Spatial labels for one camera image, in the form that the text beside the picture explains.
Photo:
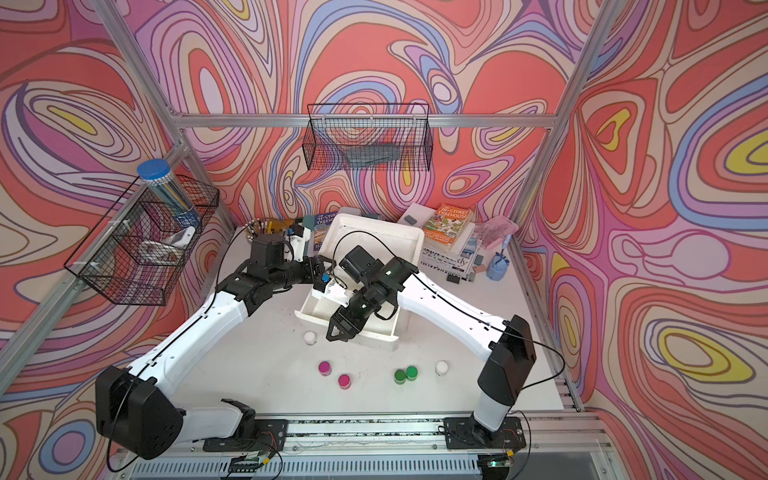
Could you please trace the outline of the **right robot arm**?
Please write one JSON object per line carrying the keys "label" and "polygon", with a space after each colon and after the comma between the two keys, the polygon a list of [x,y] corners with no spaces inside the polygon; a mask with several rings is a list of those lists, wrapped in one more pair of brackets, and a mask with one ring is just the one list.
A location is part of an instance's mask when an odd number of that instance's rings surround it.
{"label": "right robot arm", "polygon": [[331,315],[326,339],[355,338],[386,304],[397,312],[417,314],[484,362],[477,379],[480,397],[470,419],[477,434],[499,431],[536,362],[529,323],[518,315],[504,319],[473,307],[398,256],[382,263],[357,246],[338,266],[361,288]]}

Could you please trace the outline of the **white paint can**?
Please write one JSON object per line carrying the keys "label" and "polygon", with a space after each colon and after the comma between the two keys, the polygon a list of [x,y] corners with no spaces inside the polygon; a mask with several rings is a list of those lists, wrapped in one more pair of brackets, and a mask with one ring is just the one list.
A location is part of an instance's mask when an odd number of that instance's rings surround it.
{"label": "white paint can", "polygon": [[435,365],[435,373],[438,376],[445,376],[449,371],[449,365],[446,361],[440,360]]}
{"label": "white paint can", "polygon": [[314,345],[316,343],[316,341],[317,341],[317,336],[312,331],[305,332],[303,338],[304,338],[304,342],[307,345]]}

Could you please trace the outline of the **magenta paint can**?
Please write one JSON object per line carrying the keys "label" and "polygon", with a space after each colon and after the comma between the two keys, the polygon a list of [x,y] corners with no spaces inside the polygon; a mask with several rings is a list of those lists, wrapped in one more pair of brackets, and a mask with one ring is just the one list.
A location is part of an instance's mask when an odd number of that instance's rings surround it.
{"label": "magenta paint can", "polygon": [[342,374],[338,377],[337,383],[342,390],[347,390],[351,387],[352,381],[349,375]]}
{"label": "magenta paint can", "polygon": [[332,366],[328,361],[322,361],[318,365],[318,372],[322,376],[329,376],[332,373]]}

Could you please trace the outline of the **white drawer cabinet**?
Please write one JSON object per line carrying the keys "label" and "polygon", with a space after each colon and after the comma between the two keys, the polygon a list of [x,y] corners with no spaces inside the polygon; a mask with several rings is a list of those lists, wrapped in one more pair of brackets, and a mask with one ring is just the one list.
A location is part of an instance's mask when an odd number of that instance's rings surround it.
{"label": "white drawer cabinet", "polygon": [[382,265],[394,257],[418,267],[424,234],[413,226],[376,220],[351,214],[338,214],[325,230],[317,255],[325,257],[324,280],[334,280],[347,289],[361,288],[369,280],[354,280],[341,266],[342,260],[356,247],[363,248]]}

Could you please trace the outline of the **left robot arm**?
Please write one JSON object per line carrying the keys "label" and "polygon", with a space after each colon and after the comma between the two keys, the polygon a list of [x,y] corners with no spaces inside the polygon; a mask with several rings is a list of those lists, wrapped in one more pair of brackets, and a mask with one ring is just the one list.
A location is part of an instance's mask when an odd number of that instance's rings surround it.
{"label": "left robot arm", "polygon": [[110,366],[97,376],[97,432],[144,460],[177,443],[254,437],[255,413],[239,401],[224,399],[218,406],[196,408],[178,406],[171,398],[228,332],[295,285],[325,288],[332,265],[322,255],[299,256],[277,234],[256,238],[249,257],[219,280],[187,321],[129,366]]}

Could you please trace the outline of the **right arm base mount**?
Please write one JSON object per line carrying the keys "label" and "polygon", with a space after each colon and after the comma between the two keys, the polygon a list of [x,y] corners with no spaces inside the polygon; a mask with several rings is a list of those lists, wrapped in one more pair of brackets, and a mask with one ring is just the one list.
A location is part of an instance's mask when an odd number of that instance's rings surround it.
{"label": "right arm base mount", "polygon": [[444,436],[449,450],[499,449],[517,452],[527,447],[521,420],[512,416],[506,417],[497,431],[486,429],[471,416],[446,417],[437,432]]}

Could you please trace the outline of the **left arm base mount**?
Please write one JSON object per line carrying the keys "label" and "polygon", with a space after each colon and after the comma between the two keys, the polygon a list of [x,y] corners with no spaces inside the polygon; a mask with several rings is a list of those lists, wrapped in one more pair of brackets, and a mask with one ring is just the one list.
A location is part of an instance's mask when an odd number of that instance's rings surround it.
{"label": "left arm base mount", "polygon": [[227,438],[206,439],[205,452],[282,452],[287,440],[289,422],[286,419],[251,419],[239,426]]}

